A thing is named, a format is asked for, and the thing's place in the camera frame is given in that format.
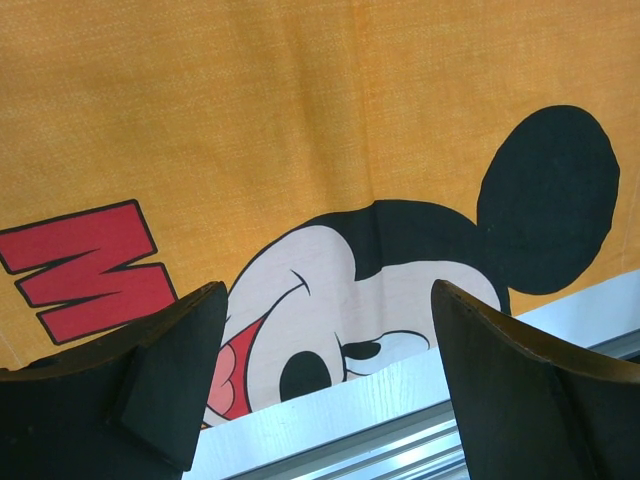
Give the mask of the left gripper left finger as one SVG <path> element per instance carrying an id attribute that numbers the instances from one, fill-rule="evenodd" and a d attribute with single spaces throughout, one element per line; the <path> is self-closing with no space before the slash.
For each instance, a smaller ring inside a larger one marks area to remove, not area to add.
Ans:
<path id="1" fill-rule="evenodd" d="M 5 479 L 179 479 L 193 464 L 227 289 L 208 283 L 83 345 L 1 373 Z"/>

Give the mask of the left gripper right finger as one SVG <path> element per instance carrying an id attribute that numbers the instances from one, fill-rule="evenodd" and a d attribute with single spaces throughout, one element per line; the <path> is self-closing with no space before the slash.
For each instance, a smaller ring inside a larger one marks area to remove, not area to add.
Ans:
<path id="1" fill-rule="evenodd" d="M 639 366 L 438 280 L 432 315 L 473 479 L 636 479 Z"/>

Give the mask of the orange Mickey Mouse placemat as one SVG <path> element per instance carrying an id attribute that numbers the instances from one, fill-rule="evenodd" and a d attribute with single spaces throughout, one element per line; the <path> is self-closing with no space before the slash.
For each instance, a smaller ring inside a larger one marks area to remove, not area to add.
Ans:
<path id="1" fill-rule="evenodd" d="M 635 1 L 5 1 L 1 364 L 233 281 L 267 242 L 376 200 L 477 218 L 529 114 L 591 113 L 620 168 L 593 262 L 524 313 L 639 266 Z"/>

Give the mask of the aluminium rail frame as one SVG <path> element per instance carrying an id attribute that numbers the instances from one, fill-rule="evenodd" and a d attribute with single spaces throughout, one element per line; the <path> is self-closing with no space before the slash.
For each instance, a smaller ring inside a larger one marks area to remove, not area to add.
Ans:
<path id="1" fill-rule="evenodd" d="M 187 479 L 465 479 L 431 350 L 204 431 Z"/>

